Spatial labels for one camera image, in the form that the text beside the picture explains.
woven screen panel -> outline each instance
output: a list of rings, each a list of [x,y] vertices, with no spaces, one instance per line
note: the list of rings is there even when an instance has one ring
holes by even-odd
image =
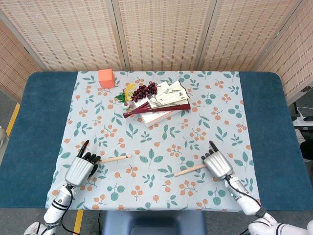
[[[119,0],[131,70],[193,70],[213,0]]]
[[[104,0],[0,0],[51,71],[121,70]]]
[[[306,1],[260,62],[257,71],[271,71],[282,80],[286,98],[313,80],[313,0]]]
[[[199,69],[250,70],[295,4],[295,0],[222,0]]]
[[[0,89],[20,103],[28,77],[37,71],[39,65],[0,21]]]

blue table mat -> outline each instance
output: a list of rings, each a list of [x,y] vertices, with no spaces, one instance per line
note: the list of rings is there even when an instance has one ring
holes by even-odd
[[[0,208],[44,208],[67,120],[76,72],[38,72],[27,82],[0,166]],[[279,77],[240,72],[262,205],[313,208],[313,189]]]

wooden stick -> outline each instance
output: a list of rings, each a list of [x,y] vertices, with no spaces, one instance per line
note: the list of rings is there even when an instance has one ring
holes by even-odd
[[[108,163],[108,162],[118,161],[118,160],[122,160],[125,158],[131,158],[131,157],[132,156],[129,154],[129,155],[124,155],[124,156],[118,156],[115,158],[106,158],[106,159],[98,161],[98,163]]]
[[[194,166],[192,168],[189,168],[189,169],[183,170],[181,172],[178,172],[178,173],[174,174],[174,176],[177,177],[177,176],[180,176],[180,175],[184,175],[184,174],[187,174],[187,173],[192,172],[194,170],[198,170],[198,169],[205,168],[205,167],[206,167],[205,164],[196,165],[196,166]]]

orange block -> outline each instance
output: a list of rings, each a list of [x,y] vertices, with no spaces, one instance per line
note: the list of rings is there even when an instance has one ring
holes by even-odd
[[[98,81],[102,88],[115,87],[114,75],[112,69],[99,70]]]

floral tablecloth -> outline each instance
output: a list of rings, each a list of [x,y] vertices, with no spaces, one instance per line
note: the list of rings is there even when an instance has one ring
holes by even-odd
[[[102,159],[125,154],[126,160],[101,164],[76,189],[71,209],[239,211],[224,188],[201,164],[212,140],[234,172],[259,198],[238,72],[146,71],[114,72],[115,88],[102,89],[96,71],[78,72],[67,124],[47,195],[46,207],[65,184],[65,174],[85,140],[88,151]],[[114,98],[128,83],[136,85],[180,80],[191,110],[146,128],[139,115],[124,119]]]

